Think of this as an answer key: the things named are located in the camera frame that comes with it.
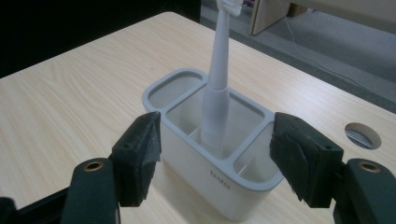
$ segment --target beige desk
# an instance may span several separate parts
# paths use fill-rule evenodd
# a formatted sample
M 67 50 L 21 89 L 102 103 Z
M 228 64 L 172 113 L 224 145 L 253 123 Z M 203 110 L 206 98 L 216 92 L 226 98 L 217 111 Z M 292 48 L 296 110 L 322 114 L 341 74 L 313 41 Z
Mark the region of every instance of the beige desk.
M 136 117 L 144 89 L 180 68 L 208 71 L 214 32 L 165 13 L 0 79 L 0 195 L 19 208 L 67 187 L 73 169 L 107 157 Z M 231 41 L 230 85 L 274 111 L 305 119 L 343 147 L 396 171 L 396 115 Z M 349 122 L 382 138 L 377 150 L 352 144 Z M 121 209 L 123 223 L 227 223 L 166 163 L 148 199 Z M 332 223 L 332 209 L 310 209 L 287 181 L 246 223 Z

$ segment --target electric toothbrush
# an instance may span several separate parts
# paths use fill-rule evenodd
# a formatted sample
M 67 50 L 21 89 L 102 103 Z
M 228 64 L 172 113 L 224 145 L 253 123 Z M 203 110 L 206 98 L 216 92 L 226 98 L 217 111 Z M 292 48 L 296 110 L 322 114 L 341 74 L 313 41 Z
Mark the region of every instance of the electric toothbrush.
M 202 115 L 201 143 L 213 155 L 222 157 L 230 93 L 228 90 L 228 55 L 230 14 L 238 16 L 243 0 L 217 0 L 219 15 Z

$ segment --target toothbrush holder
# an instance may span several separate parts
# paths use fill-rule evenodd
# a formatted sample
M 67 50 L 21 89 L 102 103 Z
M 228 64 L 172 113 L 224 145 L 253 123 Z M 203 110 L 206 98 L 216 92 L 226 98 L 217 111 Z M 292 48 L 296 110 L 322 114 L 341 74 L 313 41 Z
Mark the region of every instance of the toothbrush holder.
M 207 79 L 178 69 L 150 85 L 143 104 L 162 114 L 163 160 L 225 217 L 245 220 L 283 179 L 269 156 L 275 113 L 230 88 L 224 151 L 216 157 L 200 141 Z

